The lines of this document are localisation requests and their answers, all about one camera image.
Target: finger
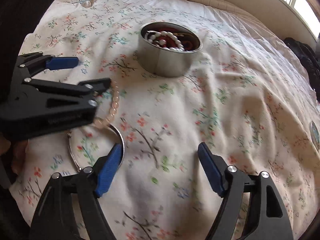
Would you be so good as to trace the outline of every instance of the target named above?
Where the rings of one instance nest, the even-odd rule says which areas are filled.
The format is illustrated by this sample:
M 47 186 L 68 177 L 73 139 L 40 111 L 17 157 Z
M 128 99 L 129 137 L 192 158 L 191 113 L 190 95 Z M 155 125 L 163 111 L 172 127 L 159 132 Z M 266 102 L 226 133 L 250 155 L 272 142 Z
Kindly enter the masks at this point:
M 11 163 L 12 171 L 19 175 L 22 171 L 24 160 L 26 158 L 26 147 L 28 146 L 29 141 L 21 141 L 16 143 L 13 146 L 13 159 Z
M 10 148 L 11 142 L 0 134 L 0 155 L 6 153 Z

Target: white bedsheet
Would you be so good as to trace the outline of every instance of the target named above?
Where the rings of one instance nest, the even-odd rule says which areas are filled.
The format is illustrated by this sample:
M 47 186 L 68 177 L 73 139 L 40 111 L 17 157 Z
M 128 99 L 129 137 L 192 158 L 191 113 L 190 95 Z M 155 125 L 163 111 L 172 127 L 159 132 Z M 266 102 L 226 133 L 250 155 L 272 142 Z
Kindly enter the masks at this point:
M 205 238 L 221 199 L 196 156 L 202 141 L 247 173 L 270 173 L 297 239 L 318 210 L 320 184 L 320 158 L 309 131 L 311 121 L 320 127 L 319 112 L 297 57 L 241 10 L 231 13 L 186 0 L 82 5 L 54 2 L 21 52 L 81 61 L 72 70 L 40 73 L 39 79 L 76 84 L 110 77 L 119 83 L 113 124 L 126 140 L 126 155 L 99 200 L 117 239 Z M 157 77 L 137 62 L 138 31 L 153 21 L 184 25 L 202 39 L 203 50 L 185 76 Z M 97 98 L 98 116 L 104 117 L 110 97 L 107 92 Z M 73 152 L 82 166 L 92 165 L 113 143 L 92 128 L 86 132 L 89 136 L 73 131 Z M 65 133 L 31 140 L 24 171 L 10 188 L 29 224 L 54 172 L 76 173 Z M 244 202 L 234 237 L 246 209 Z M 84 224 L 76 219 L 84 236 Z

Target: metal hoop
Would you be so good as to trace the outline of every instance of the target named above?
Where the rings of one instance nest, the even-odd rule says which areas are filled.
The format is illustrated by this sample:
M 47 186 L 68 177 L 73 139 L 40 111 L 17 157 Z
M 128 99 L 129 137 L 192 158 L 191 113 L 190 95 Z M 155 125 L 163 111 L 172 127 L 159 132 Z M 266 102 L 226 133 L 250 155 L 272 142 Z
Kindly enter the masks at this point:
M 120 166 L 121 166 L 121 164 L 122 164 L 122 162 L 123 162 L 123 159 L 124 159 L 124 140 L 123 140 L 123 137 L 122 137 L 120 131 L 119 131 L 116 127 L 114 127 L 111 123 L 108 124 L 108 127 L 109 127 L 111 130 L 113 130 L 113 132 L 114 132 L 114 133 L 120 138 L 120 140 L 121 140 L 121 153 L 122 153 L 122 157 L 121 157 L 121 162 L 119 163 L 119 166 L 118 166 L 118 169 L 119 169 Z M 69 149 L 69 154 L 70 154 L 70 156 L 71 156 L 71 159 L 72 159 L 72 161 L 73 161 L 73 163 L 74 163 L 77 171 L 80 172 L 80 171 L 82 170 L 82 168 L 80 167 L 78 161 L 76 160 L 75 156 L 73 155 L 72 149 L 71 149 L 71 143 L 70 143 L 70 139 L 71 139 L 71 137 L 72 137 L 72 136 L 71 136 L 71 132 L 67 133 L 67 137 L 68 137 L 68 144 L 69 144 L 69 145 L 68 145 L 68 146 L 69 146 L 69 147 L 68 147 L 68 149 Z

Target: metal bowl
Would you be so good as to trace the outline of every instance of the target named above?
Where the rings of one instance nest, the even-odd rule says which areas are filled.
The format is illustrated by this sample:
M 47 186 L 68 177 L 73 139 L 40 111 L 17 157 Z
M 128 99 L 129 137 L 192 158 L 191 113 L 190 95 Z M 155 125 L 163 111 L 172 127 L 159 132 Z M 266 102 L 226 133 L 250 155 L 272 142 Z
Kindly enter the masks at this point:
M 193 50 L 172 51 L 157 47 L 144 39 L 147 31 L 174 28 L 181 33 L 188 33 L 192 38 Z M 202 49 L 199 37 L 187 28 L 167 22 L 148 23 L 141 27 L 138 40 L 138 62 L 147 71 L 162 77 L 179 77 L 190 68 L 193 60 Z

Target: beaded bracelet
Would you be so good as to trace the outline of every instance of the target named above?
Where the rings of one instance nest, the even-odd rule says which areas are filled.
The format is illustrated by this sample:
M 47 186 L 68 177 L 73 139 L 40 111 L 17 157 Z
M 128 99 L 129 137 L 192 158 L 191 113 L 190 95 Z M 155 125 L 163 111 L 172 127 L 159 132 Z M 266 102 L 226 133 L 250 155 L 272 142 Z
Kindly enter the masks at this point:
M 169 39 L 172 39 L 173 42 L 176 44 L 175 47 L 167 47 L 167 40 L 166 37 Z M 172 50 L 172 51 L 184 51 L 184 47 L 181 44 L 181 41 L 171 32 L 166 31 L 147 31 L 144 39 L 148 41 L 149 43 L 156 45 L 157 47 L 161 47 L 163 49 Z
M 93 121 L 94 125 L 98 129 L 109 127 L 109 124 L 113 121 L 119 107 L 119 87 L 117 86 L 116 81 L 113 81 L 113 80 L 111 81 L 111 88 L 113 90 L 113 95 L 112 95 L 112 104 L 109 110 L 109 114 L 105 117 L 105 119 L 96 117 Z

